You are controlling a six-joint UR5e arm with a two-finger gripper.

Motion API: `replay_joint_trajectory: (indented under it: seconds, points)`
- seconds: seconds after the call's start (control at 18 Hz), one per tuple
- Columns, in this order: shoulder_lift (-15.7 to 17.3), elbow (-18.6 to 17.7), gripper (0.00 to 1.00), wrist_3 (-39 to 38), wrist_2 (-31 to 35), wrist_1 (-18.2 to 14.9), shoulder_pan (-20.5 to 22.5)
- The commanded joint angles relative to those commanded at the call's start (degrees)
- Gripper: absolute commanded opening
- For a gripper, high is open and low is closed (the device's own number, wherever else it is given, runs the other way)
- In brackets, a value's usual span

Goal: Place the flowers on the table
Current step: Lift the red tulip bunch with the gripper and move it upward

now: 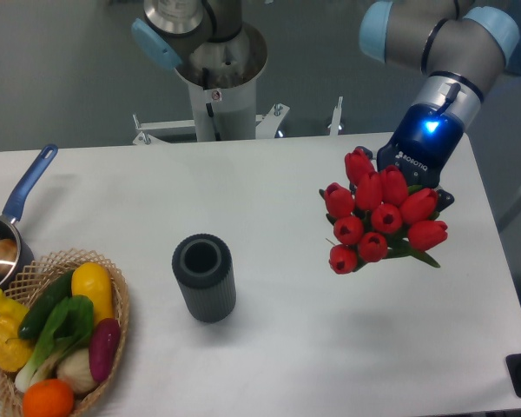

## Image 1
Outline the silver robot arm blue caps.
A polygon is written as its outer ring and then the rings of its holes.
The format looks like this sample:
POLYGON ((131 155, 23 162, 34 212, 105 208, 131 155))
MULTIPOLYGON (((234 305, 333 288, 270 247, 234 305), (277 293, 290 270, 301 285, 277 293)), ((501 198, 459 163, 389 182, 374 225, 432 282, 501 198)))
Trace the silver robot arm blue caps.
POLYGON ((359 28, 361 51, 426 78, 378 151, 378 169, 394 165, 408 185, 438 189, 444 166, 507 68, 519 39, 510 15, 472 1, 371 5, 359 28))

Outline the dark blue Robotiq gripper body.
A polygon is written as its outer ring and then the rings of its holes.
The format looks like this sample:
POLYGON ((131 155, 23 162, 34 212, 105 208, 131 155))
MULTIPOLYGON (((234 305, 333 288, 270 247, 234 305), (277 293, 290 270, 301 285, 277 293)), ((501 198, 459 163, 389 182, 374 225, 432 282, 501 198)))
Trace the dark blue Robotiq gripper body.
POLYGON ((414 104, 389 142, 379 149, 378 170, 395 166, 409 185, 436 188, 463 134, 463 124, 456 118, 439 114, 426 104, 414 104))

